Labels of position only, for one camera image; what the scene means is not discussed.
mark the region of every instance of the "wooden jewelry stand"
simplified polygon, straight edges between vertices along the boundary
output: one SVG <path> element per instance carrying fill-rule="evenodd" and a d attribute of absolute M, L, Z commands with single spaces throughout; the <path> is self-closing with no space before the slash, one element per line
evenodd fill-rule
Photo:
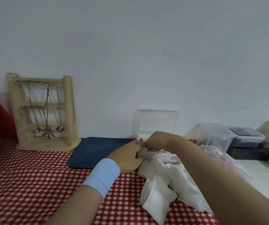
<path fill-rule="evenodd" d="M 15 119 L 16 131 L 19 143 L 18 150 L 33 150 L 33 151 L 72 151 L 80 143 L 81 139 L 77 136 L 72 79 L 70 76 L 64 76 L 63 79 L 36 79 L 36 78 L 21 78 L 16 73 L 8 73 L 6 80 L 9 87 L 9 98 Z M 29 109 L 42 109 L 31 105 L 31 102 L 26 101 L 25 93 L 22 85 L 37 85 L 37 86 L 63 87 L 65 94 L 65 103 L 60 104 L 61 109 L 66 113 L 66 123 L 63 131 L 67 137 L 47 137 L 35 136 L 37 125 L 33 124 L 29 115 Z M 56 103 L 47 103 L 48 109 L 52 110 Z M 57 130 L 57 125 L 48 125 L 54 132 Z"/>

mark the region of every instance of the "hand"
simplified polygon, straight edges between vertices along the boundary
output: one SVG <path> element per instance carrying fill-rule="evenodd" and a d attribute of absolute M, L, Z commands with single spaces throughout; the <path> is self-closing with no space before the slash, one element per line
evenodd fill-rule
<path fill-rule="evenodd" d="M 136 153 L 144 146 L 143 139 L 134 140 L 113 151 L 107 159 L 117 163 L 120 174 L 129 173 L 137 169 L 143 162 L 143 158 L 135 158 Z"/>
<path fill-rule="evenodd" d="M 173 139 L 176 137 L 179 136 L 171 133 L 156 131 L 148 138 L 148 140 L 146 140 L 145 144 L 148 150 L 163 149 L 169 151 L 172 154 L 175 154 L 173 148 L 170 148 L 169 145 L 170 142 L 173 141 Z"/>

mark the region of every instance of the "light blue sleeve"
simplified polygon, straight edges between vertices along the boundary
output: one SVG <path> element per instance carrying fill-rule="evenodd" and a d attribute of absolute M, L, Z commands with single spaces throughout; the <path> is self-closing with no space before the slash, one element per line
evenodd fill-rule
<path fill-rule="evenodd" d="M 113 160 L 102 159 L 91 171 L 83 185 L 96 189 L 104 199 L 119 174 L 120 168 Z"/>

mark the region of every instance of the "red tablecloth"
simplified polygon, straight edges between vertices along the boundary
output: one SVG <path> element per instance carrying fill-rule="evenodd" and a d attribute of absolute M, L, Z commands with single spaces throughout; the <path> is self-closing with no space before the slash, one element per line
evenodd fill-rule
<path fill-rule="evenodd" d="M 69 168 L 72 152 L 18 151 L 16 141 L 0 138 L 0 224 L 42 224 L 90 174 Z M 139 205 L 145 179 L 137 172 L 120 175 L 100 206 L 92 224 L 156 224 Z M 175 200 L 166 224 L 219 224 Z"/>

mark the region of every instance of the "blue tray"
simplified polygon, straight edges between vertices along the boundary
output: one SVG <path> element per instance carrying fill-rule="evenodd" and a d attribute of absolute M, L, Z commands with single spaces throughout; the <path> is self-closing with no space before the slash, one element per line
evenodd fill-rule
<path fill-rule="evenodd" d="M 133 139 L 87 137 L 75 148 L 68 164 L 73 168 L 93 169 L 100 160 L 131 141 Z"/>

